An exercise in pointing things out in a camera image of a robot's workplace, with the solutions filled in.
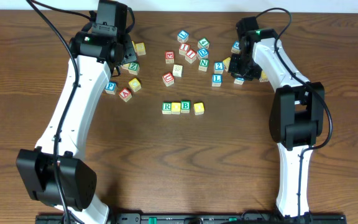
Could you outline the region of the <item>blue T block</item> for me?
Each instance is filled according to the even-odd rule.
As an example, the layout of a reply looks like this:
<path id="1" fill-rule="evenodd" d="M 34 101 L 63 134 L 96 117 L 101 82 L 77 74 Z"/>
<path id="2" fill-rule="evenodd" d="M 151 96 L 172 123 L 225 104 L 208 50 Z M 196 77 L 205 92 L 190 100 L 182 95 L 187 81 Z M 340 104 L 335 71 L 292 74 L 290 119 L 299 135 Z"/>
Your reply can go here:
<path id="1" fill-rule="evenodd" d="M 234 79 L 234 84 L 236 85 L 243 85 L 245 82 L 245 80 L 243 78 L 235 78 Z"/>

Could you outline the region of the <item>yellow C block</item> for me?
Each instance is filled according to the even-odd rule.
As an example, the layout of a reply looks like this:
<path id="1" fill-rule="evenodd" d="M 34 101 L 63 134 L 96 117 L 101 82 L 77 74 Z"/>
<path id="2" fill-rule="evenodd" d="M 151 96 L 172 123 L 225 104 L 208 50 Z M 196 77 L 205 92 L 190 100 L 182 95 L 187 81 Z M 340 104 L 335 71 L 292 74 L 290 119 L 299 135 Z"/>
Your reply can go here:
<path id="1" fill-rule="evenodd" d="M 133 92 L 137 92 L 142 88 L 141 83 L 137 78 L 133 78 L 131 81 L 129 81 L 129 87 Z"/>

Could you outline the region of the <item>yellow O block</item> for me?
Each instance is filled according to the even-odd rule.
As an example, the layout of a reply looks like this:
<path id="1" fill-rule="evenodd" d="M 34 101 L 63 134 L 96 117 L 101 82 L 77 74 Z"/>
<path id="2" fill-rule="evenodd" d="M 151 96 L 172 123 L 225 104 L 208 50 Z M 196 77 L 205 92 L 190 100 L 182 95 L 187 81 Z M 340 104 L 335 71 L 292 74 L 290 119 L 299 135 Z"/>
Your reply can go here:
<path id="1" fill-rule="evenodd" d="M 172 102 L 171 103 L 171 114 L 180 114 L 181 113 L 181 103 Z"/>
<path id="2" fill-rule="evenodd" d="M 201 115 L 204 113 L 205 109 L 204 109 L 204 104 L 202 102 L 195 103 L 193 106 L 194 106 L 195 115 Z"/>

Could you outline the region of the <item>green R block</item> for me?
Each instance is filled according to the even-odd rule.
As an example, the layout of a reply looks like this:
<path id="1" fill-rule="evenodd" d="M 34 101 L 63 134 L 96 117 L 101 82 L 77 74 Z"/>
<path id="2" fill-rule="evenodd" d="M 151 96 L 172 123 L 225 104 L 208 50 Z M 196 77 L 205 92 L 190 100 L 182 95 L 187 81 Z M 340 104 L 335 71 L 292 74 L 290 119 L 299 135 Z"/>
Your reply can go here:
<path id="1" fill-rule="evenodd" d="M 172 103 L 171 102 L 163 102 L 162 103 L 162 113 L 163 114 L 171 114 L 172 113 Z"/>

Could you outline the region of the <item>green B block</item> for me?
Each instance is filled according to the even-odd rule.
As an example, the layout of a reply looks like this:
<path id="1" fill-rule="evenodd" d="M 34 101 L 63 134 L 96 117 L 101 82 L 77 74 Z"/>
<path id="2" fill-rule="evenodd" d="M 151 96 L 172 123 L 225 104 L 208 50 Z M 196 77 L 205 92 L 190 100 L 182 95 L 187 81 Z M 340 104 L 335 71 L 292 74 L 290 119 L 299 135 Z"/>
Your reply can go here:
<path id="1" fill-rule="evenodd" d="M 191 109 L 191 101 L 181 101 L 181 108 L 180 111 L 181 113 L 189 113 Z"/>

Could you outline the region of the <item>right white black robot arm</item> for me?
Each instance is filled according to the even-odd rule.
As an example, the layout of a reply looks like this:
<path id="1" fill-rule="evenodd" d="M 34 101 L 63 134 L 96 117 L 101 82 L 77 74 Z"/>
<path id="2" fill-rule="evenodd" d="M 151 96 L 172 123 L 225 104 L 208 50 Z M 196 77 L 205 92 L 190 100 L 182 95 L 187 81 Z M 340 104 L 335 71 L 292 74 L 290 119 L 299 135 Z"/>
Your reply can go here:
<path id="1" fill-rule="evenodd" d="M 275 96 L 269 131 L 280 154 L 280 185 L 276 208 L 284 219 L 301 220 L 309 212 L 307 199 L 311 146 L 321 134 L 324 109 L 315 97 L 324 95 L 320 82 L 311 83 L 294 66 L 273 29 L 238 30 L 239 54 L 229 72 L 245 80 L 267 76 Z"/>

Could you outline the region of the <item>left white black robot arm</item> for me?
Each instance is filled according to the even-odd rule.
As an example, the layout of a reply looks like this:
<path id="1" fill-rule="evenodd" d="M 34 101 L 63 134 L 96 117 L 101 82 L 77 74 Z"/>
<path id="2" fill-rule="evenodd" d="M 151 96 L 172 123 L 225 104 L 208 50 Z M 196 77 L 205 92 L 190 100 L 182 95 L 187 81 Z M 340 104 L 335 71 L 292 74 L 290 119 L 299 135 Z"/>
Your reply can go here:
<path id="1" fill-rule="evenodd" d="M 117 67 L 137 60 L 128 34 L 80 31 L 69 44 L 67 79 L 52 118 L 33 150 L 16 166 L 32 200 L 65 212 L 64 223 L 107 223 L 109 207 L 96 195 L 97 176 L 84 162 L 94 111 Z"/>

